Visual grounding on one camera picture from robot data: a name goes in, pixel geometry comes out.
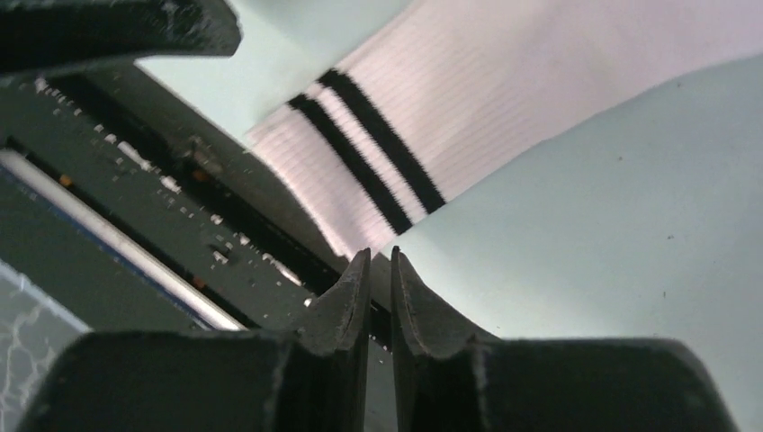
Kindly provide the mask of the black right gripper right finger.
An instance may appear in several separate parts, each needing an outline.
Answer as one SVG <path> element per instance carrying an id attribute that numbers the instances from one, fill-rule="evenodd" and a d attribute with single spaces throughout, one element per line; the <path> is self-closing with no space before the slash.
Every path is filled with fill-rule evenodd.
<path id="1" fill-rule="evenodd" d="M 702 362 L 667 338 L 501 339 L 398 248 L 390 294 L 402 431 L 733 431 Z"/>

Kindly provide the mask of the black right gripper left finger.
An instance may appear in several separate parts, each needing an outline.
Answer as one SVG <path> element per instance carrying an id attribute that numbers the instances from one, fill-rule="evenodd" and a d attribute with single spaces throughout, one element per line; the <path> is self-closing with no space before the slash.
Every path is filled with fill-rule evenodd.
<path id="1" fill-rule="evenodd" d="M 22 431 L 360 431 L 368 250 L 290 329 L 90 332 L 58 356 Z"/>

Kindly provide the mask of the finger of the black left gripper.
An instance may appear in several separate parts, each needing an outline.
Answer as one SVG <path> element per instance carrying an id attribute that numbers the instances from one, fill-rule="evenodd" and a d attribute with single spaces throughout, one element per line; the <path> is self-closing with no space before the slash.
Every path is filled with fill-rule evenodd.
<path id="1" fill-rule="evenodd" d="M 233 55 L 225 1 L 3 1 L 1 72 L 69 74 L 153 55 Z"/>

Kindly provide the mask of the white sock with black stripes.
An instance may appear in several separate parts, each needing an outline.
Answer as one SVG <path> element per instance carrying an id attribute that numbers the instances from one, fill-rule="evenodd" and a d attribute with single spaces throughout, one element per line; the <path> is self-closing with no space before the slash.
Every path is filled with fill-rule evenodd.
<path id="1" fill-rule="evenodd" d="M 532 146 L 761 51 L 759 1 L 416 1 L 248 142 L 351 257 Z"/>

